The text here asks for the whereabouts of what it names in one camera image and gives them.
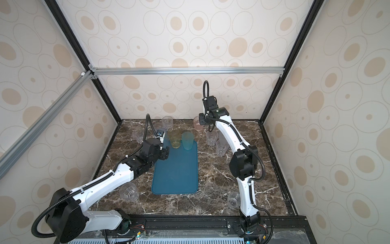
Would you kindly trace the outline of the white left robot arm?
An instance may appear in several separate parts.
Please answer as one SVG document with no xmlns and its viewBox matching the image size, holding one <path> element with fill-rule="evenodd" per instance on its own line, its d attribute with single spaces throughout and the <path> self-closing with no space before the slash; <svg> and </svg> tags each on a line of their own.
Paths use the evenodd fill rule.
<svg viewBox="0 0 390 244">
<path fill-rule="evenodd" d="M 98 230 L 126 233 L 129 216 L 120 209 L 90 211 L 98 200 L 149 171 L 158 160 L 165 160 L 169 148 L 161 137 L 146 139 L 140 151 L 121 160 L 114 170 L 70 191 L 61 188 L 51 199 L 45 222 L 60 243 L 67 243 L 81 234 Z"/>
</svg>

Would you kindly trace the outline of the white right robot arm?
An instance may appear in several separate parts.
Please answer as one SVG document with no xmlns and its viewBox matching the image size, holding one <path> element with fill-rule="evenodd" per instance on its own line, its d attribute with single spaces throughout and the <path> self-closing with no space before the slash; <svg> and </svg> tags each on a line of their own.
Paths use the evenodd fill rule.
<svg viewBox="0 0 390 244">
<path fill-rule="evenodd" d="M 201 125 L 215 125 L 222 133 L 233 156 L 229 169 L 237 179 L 240 194 L 240 225 L 244 232 L 252 232 L 261 220 L 255 207 L 254 177 L 258 166 L 258 150 L 251 146 L 238 132 L 228 111 L 217 105 L 214 96 L 202 99 L 204 112 L 199 114 Z"/>
</svg>

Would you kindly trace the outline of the blue tall plastic glass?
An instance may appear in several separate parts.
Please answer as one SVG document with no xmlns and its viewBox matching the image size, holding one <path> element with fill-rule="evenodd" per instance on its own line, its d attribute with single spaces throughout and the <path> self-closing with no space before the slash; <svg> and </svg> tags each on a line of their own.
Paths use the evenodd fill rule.
<svg viewBox="0 0 390 244">
<path fill-rule="evenodd" d="M 160 141 L 160 149 L 167 148 L 169 143 L 168 131 L 164 128 L 156 130 L 157 139 Z"/>
</svg>

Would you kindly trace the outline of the pink plastic glass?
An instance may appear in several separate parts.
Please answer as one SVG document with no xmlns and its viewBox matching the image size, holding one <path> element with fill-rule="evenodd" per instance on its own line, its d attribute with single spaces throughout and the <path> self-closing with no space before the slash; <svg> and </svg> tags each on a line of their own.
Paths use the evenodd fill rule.
<svg viewBox="0 0 390 244">
<path fill-rule="evenodd" d="M 203 131 L 204 130 L 204 126 L 202 126 L 200 124 L 199 116 L 194 117 L 194 119 L 193 119 L 193 126 L 194 126 L 194 129 L 197 130 L 197 131 Z"/>
</svg>

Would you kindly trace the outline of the yellow tall plastic glass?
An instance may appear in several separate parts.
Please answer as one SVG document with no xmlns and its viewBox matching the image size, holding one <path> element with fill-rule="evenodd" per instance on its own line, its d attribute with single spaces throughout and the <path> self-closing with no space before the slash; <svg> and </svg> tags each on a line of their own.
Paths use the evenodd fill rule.
<svg viewBox="0 0 390 244">
<path fill-rule="evenodd" d="M 181 145 L 181 130 L 179 128 L 171 129 L 168 131 L 168 136 L 172 148 L 180 148 Z"/>
</svg>

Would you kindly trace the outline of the green textured plastic glass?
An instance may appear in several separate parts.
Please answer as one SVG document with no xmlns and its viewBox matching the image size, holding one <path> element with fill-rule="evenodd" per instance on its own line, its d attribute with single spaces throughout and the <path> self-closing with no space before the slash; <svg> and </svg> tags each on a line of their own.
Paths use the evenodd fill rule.
<svg viewBox="0 0 390 244">
<path fill-rule="evenodd" d="M 191 150 L 193 148 L 194 134 L 192 132 L 182 133 L 181 140 L 185 150 Z"/>
</svg>

